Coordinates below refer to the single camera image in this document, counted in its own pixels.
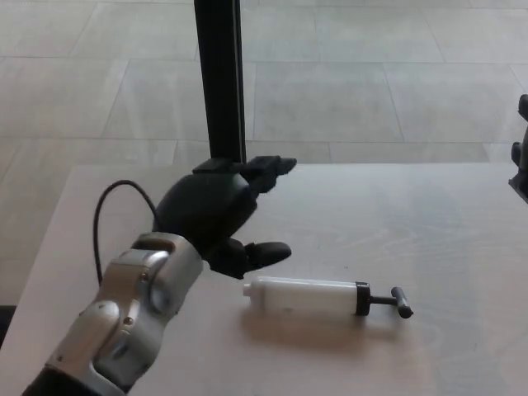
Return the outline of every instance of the black cable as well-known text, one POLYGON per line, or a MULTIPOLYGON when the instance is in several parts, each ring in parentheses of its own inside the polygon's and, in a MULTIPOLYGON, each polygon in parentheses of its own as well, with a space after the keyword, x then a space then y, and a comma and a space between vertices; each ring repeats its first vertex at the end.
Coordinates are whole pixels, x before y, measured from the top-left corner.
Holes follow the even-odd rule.
POLYGON ((92 229, 92 236, 93 236, 93 258, 96 262, 96 271, 97 271, 97 281, 99 282, 99 285, 101 285, 102 282, 102 269, 101 269, 101 258, 99 256, 99 215, 101 214, 101 207, 103 202, 105 201, 106 196, 112 192, 112 190, 116 189, 119 186, 131 186, 135 188, 139 194, 144 198, 144 200, 147 202, 148 207, 152 211, 152 214, 154 216, 154 221, 156 222, 157 226, 161 229, 161 223, 159 221, 158 213, 156 213, 156 207, 152 203, 152 200, 149 198, 147 193, 143 188, 139 186, 138 183, 131 180, 118 180, 112 184, 110 184, 101 194, 101 197, 99 197, 99 201, 97 202, 96 211, 93 214, 93 229, 92 229))

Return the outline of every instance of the table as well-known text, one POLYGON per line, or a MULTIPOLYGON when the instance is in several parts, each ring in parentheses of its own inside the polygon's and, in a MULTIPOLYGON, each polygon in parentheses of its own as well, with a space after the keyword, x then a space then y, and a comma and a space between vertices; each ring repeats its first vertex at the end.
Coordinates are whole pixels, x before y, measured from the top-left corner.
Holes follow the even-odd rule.
MULTIPOLYGON (((96 293, 92 213, 105 186, 132 178, 154 200, 187 170, 79 167, 71 173, 0 351, 0 393, 18 396, 96 293)), ((293 255, 247 275, 402 286, 390 307, 349 326, 256 317, 244 281, 206 270, 165 332, 133 396, 288 394, 525 395, 528 206, 497 164, 298 166, 235 235, 293 255)), ((149 229, 123 187, 101 219, 103 262, 149 229)))

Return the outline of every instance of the tiled floor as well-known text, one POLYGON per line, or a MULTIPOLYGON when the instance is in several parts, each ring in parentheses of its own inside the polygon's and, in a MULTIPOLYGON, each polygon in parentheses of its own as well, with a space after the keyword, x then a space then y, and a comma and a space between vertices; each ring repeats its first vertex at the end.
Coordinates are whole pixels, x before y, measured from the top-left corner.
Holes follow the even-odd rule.
MULTIPOLYGON (((528 0, 243 0, 248 156, 507 161, 528 0)), ((192 0, 0 0, 0 304, 75 164, 208 158, 192 0)))

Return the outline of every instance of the silver robot arm segment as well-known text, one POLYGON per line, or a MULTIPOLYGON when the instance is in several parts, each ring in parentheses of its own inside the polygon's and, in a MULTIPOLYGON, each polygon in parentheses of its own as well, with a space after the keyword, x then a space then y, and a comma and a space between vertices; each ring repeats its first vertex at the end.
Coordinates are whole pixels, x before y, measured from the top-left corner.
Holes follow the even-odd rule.
POLYGON ((96 298, 46 366, 96 394, 126 394, 156 360, 163 330, 202 269, 200 254, 183 237, 139 236, 109 264, 96 298))

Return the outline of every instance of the robotic arm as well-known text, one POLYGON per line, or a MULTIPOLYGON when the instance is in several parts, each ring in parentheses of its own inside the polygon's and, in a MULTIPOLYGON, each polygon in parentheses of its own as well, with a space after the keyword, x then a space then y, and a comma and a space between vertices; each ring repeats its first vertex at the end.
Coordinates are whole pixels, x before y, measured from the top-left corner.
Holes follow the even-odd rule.
POLYGON ((202 269, 200 254, 183 237, 141 235, 107 267, 96 298, 24 394, 42 395, 53 373, 46 388, 64 383, 78 388, 75 394, 125 395, 156 360, 165 327, 202 269))
POLYGON ((248 164, 211 159, 183 177, 160 202, 162 225, 145 233, 106 268, 82 311, 24 396, 123 396, 158 356, 163 331, 203 269, 242 279, 287 258, 284 243, 231 239, 293 159, 248 164))

